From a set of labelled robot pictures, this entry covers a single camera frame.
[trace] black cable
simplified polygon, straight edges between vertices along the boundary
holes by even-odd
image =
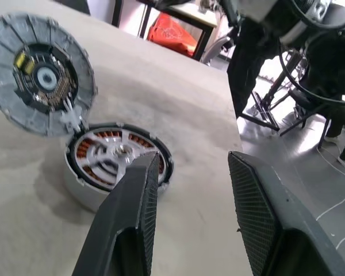
[[[320,30],[342,30],[342,29],[345,29],[345,23],[338,25],[338,26],[332,26],[332,25],[320,24],[320,23],[310,19],[298,7],[296,0],[288,0],[288,4],[290,5],[290,8],[292,9],[293,13],[296,16],[298,16],[301,19],[301,21],[304,22],[305,25],[307,25],[311,28],[316,28],[316,29],[320,29]]]
[[[283,69],[283,72],[285,73],[286,77],[290,80],[290,82],[300,91],[303,92],[304,94],[310,95],[313,98],[319,99],[325,103],[328,103],[330,105],[339,105],[339,106],[345,106],[345,102],[344,101],[337,101],[335,99],[330,99],[330,98],[325,98],[322,96],[319,96],[313,92],[310,92],[308,89],[305,89],[304,87],[302,87],[291,75],[291,73],[289,72],[289,70],[286,68],[285,66],[285,62],[283,61],[283,57],[282,57],[282,44],[279,42],[279,59],[280,59],[280,63],[281,63],[281,67]]]

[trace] yellow capacitor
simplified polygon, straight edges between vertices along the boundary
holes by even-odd
[[[17,56],[16,60],[14,61],[14,65],[15,65],[18,69],[20,69],[20,68],[22,67],[24,61],[25,61],[25,53],[21,52],[21,53]]]
[[[35,62],[33,60],[30,60],[27,62],[24,68],[24,73],[27,75],[30,75],[35,67]]]

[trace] floor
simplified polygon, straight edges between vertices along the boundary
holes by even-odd
[[[228,63],[215,59],[211,65],[226,70]],[[269,61],[261,74],[271,72],[269,77],[275,77],[280,70],[276,61]],[[269,88],[269,83],[259,80],[255,90],[263,95]],[[284,94],[280,91],[277,98]],[[252,114],[253,105],[251,98],[247,113]],[[275,118],[283,127],[294,120],[293,106],[293,100],[289,99],[274,110]],[[261,158],[275,168],[283,184],[318,219],[345,259],[345,168],[336,160],[339,148],[342,149],[345,144],[345,131],[338,145],[324,143],[323,149],[318,152],[316,146],[325,123],[322,117],[314,116],[305,129],[297,128],[283,137],[242,118],[237,123],[244,152]]]

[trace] red bag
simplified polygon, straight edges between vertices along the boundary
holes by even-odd
[[[196,40],[164,13],[160,13],[156,22],[150,27],[147,40],[190,57],[197,47]]]

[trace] desk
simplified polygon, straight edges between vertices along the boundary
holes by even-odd
[[[148,20],[151,14],[151,9],[154,7],[154,4],[148,0],[137,1],[147,6],[139,34],[141,38],[144,38],[145,30],[147,28]],[[200,13],[198,11],[198,6],[194,3],[171,6],[168,9],[163,10],[162,12],[202,30],[200,39],[197,43],[197,47],[193,53],[193,59],[198,61],[201,60],[212,31],[217,27],[215,13],[210,10],[208,10],[205,14]]]
[[[87,49],[99,88],[90,123],[138,125],[169,147],[152,275],[251,275],[227,164],[242,147],[226,74],[54,2],[0,1],[0,15],[15,10],[51,15]],[[0,112],[0,275],[72,273],[93,214],[64,189],[63,143]]]

